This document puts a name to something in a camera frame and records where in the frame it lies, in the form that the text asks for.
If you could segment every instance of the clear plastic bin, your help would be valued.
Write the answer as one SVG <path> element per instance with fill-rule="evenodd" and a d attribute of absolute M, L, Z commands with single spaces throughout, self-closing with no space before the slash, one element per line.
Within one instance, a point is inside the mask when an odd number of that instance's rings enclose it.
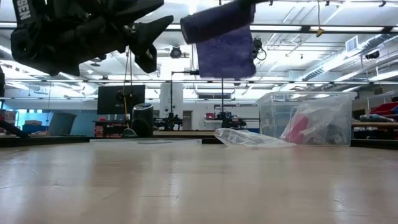
<path fill-rule="evenodd" d="M 355 92 L 274 92 L 257 100 L 260 133 L 296 143 L 348 146 Z"/>

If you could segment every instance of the workbench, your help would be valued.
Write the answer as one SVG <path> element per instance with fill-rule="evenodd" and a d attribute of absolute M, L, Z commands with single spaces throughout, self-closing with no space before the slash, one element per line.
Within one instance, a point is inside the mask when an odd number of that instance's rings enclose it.
<path fill-rule="evenodd" d="M 134 145 L 0 151 L 0 223 L 398 223 L 398 152 Z"/>

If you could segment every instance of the plastic storage container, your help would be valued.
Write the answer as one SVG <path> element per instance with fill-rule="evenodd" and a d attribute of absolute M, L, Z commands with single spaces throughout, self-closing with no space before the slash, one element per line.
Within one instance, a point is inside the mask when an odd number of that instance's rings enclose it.
<path fill-rule="evenodd" d="M 257 100 L 260 133 L 296 144 L 348 146 L 355 92 L 274 92 Z"/>

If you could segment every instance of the plastic bag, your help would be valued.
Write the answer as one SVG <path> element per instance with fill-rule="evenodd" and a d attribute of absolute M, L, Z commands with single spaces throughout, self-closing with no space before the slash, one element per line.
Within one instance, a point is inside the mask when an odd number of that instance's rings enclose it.
<path fill-rule="evenodd" d="M 235 130 L 229 128 L 220 128 L 215 131 L 215 136 L 227 146 L 243 145 L 251 147 L 292 147 L 296 144 L 282 141 L 277 138 L 252 133 L 248 130 Z"/>
<path fill-rule="evenodd" d="M 349 145 L 351 100 L 351 96 L 333 96 L 303 102 L 280 139 L 296 144 Z"/>

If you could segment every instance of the computer monitor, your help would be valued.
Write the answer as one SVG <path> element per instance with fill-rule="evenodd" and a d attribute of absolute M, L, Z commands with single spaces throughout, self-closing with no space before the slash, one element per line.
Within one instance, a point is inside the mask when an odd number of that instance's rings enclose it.
<path fill-rule="evenodd" d="M 145 103 L 145 85 L 101 86 L 98 88 L 97 114 L 124 114 L 126 96 L 127 113 L 132 113 L 133 106 Z"/>

